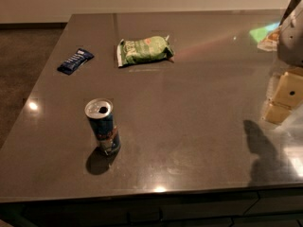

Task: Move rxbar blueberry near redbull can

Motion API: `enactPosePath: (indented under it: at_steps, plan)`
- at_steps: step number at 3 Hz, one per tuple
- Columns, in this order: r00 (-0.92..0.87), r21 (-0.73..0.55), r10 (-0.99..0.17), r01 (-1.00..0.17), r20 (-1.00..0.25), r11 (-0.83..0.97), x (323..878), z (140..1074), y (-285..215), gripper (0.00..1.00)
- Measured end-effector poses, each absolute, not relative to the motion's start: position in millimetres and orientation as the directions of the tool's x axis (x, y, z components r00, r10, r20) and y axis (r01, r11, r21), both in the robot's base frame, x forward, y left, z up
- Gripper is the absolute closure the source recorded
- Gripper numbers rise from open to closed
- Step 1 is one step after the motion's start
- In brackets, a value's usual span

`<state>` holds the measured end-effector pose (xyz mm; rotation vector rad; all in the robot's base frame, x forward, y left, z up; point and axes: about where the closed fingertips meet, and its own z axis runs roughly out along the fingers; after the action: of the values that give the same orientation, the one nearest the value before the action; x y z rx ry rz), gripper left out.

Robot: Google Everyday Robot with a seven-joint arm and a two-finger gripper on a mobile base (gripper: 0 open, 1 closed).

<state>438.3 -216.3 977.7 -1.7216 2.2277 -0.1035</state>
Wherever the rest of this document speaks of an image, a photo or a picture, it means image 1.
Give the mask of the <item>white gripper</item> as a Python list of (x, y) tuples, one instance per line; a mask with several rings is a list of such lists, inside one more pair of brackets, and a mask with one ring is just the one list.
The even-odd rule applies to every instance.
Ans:
[(280, 25), (277, 54), (281, 61), (299, 66), (271, 77), (262, 119), (280, 125), (303, 102), (303, 1)]

